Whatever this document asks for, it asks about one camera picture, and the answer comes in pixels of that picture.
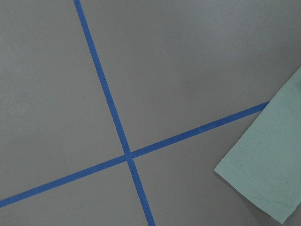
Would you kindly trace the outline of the olive green long-sleeve shirt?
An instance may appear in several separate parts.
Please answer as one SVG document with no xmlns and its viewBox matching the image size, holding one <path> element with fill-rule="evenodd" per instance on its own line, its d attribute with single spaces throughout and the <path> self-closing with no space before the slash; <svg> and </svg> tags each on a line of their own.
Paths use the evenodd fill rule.
<svg viewBox="0 0 301 226">
<path fill-rule="evenodd" d="M 281 87 L 214 171 L 279 223 L 301 202 L 301 72 Z"/>
</svg>

